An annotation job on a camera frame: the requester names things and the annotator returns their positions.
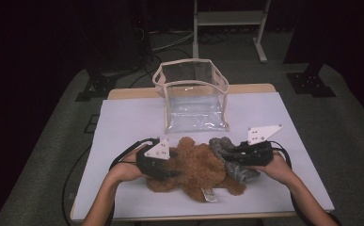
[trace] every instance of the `brown teddy bear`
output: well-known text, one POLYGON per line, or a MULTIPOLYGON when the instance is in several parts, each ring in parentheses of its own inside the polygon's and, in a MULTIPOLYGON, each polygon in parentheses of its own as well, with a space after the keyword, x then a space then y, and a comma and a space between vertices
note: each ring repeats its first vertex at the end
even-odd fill
POLYGON ((214 155, 208 144, 195 145, 190 137, 183 137, 176 148, 177 154, 164 163, 165 170, 176 170, 181 174, 164 181, 147 179, 148 188, 154 192, 167 192, 180 187, 185 194, 198 202, 205 202, 201 189, 224 187, 232 195, 241 195, 246 186, 226 174, 225 164, 214 155))

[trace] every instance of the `clear plastic bag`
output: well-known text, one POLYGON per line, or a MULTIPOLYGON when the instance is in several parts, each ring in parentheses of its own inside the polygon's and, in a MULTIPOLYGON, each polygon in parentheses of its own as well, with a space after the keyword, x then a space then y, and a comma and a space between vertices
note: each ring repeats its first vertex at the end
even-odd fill
POLYGON ((152 78, 166 99, 166 133, 228 131, 229 82, 209 59, 162 63, 152 78))

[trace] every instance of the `white tabletop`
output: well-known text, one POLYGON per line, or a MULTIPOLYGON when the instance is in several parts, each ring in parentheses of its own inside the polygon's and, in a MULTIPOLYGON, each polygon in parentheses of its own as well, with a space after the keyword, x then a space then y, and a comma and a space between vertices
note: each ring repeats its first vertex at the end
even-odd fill
MULTIPOLYGON (((93 145, 72 209, 72 220, 85 218, 111 162, 138 140, 149 137, 169 138, 170 146, 176 146, 180 138, 186 136, 193 138, 196 143, 208 143, 213 137, 229 137, 238 145, 247 140, 249 127, 275 124, 282 124, 283 128, 269 140, 280 143, 287 150, 293 162, 293 170, 323 209, 334 209, 277 92, 229 94, 226 110, 229 132, 166 135, 164 105, 162 98, 103 101, 93 145)), ((293 213, 289 190, 265 174, 247 184, 247 189, 241 196, 232 196, 223 188, 215 188, 214 194, 218 202, 200 203, 191 200, 181 189, 153 193, 146 187, 145 179, 137 179, 119 186, 114 219, 249 218, 293 213)))

